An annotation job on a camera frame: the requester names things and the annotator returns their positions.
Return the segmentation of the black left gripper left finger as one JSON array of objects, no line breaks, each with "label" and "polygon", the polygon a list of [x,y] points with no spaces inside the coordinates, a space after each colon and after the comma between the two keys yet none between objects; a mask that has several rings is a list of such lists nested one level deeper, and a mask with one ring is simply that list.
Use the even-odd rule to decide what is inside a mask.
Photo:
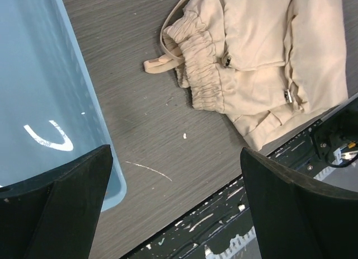
[{"label": "black left gripper left finger", "polygon": [[1,258],[88,258],[112,164],[105,144],[1,188]]}]

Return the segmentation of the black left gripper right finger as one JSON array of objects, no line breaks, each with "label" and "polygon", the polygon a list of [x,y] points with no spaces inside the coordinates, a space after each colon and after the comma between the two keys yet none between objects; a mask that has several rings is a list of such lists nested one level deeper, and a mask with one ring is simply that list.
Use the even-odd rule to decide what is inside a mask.
[{"label": "black left gripper right finger", "polygon": [[262,258],[357,258],[357,192],[240,153]]}]

